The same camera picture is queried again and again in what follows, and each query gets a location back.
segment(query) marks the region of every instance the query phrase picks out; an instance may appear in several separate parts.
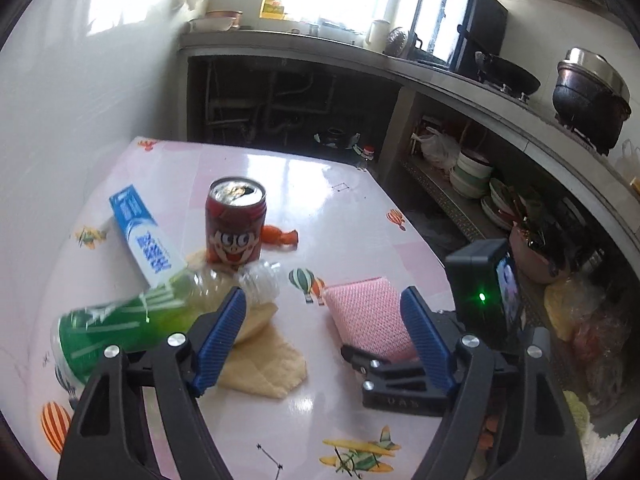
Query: screw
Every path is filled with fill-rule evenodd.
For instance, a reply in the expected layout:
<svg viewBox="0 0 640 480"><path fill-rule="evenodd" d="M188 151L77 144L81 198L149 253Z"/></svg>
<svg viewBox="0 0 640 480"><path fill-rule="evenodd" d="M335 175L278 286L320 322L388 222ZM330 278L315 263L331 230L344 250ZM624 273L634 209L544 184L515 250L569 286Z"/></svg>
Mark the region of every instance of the screw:
<svg viewBox="0 0 640 480"><path fill-rule="evenodd" d="M469 348L476 348L480 344L480 340L473 334L462 336L462 344Z"/></svg>
<svg viewBox="0 0 640 480"><path fill-rule="evenodd" d="M120 347L118 345L109 345L104 349L104 356L111 359L116 357L120 353Z"/></svg>
<svg viewBox="0 0 640 480"><path fill-rule="evenodd" d="M180 346L184 344L185 341L187 341L187 336L181 334L180 332L176 332L175 334L171 334L166 339L166 341L167 343L169 343L169 346Z"/></svg>
<svg viewBox="0 0 640 480"><path fill-rule="evenodd" d="M527 354L529 354L534 359L540 359L542 357L542 350L535 345L531 345L527 348Z"/></svg>

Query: black frying pan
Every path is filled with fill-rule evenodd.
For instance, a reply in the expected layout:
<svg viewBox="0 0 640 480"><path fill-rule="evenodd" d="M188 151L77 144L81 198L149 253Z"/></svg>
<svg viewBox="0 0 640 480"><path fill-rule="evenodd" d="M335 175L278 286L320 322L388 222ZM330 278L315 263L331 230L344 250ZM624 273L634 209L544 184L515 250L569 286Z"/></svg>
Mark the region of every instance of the black frying pan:
<svg viewBox="0 0 640 480"><path fill-rule="evenodd" d="M458 33L478 48L476 65L487 81L499 86L507 85L516 94L531 95L540 88L540 81L532 73L502 57L489 54L462 25L458 26Z"/></svg>

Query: blue and white box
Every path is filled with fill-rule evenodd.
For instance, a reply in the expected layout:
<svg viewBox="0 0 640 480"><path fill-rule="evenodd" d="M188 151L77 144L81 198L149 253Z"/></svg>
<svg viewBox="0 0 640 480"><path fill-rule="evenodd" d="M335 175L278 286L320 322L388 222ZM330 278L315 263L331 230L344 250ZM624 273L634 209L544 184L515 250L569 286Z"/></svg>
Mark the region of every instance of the blue and white box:
<svg viewBox="0 0 640 480"><path fill-rule="evenodd" d="M142 274L154 288L185 269L187 264L142 202L133 186L109 198L113 215Z"/></svg>

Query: pink and white tablecloth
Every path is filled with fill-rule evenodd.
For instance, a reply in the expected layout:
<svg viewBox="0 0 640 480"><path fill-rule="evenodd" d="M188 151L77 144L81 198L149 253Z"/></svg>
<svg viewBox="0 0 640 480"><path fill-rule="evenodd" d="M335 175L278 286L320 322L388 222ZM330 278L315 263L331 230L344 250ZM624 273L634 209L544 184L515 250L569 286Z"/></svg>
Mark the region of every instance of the pink and white tablecloth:
<svg viewBox="0 0 640 480"><path fill-rule="evenodd" d="M134 296L146 288L113 224L108 197L134 184L162 229L183 255L204 248L204 203L209 184L243 175L267 190L267 218L297 229L296 251L263 250L287 269L308 269L327 285L386 276L397 290L416 285L433 310L453 309L439 260L367 171L279 153L226 146L135 139L89 197L47 287L31 348L28 390L33 461L55 478L58 449L73 411L54 373L49 330L73 308ZM333 479L320 457L334 454L324 439L380 439L388 426L400 446L383 457L385 479L407 479L422 459L439 418L376 412L362 407L361 379L340 357L337 330L325 306L305 302L284 286L274 323L306 358L308 378L284 400L214 388L199 401L213 439L234 478ZM155 396L147 395L148 421L162 473L178 478L162 430ZM366 477L370 473L362 472Z"/></svg>

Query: white jug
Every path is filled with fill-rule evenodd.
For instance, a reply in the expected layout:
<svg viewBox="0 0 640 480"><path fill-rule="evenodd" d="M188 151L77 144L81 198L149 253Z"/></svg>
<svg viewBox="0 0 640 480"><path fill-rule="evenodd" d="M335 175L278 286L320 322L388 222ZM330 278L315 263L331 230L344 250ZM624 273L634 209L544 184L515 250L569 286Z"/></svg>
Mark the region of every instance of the white jug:
<svg viewBox="0 0 640 480"><path fill-rule="evenodd" d="M382 51L386 47L386 38L388 38L390 31L391 23L387 20L375 20L371 22L367 37L364 39L362 46L367 50L382 54Z"/></svg>

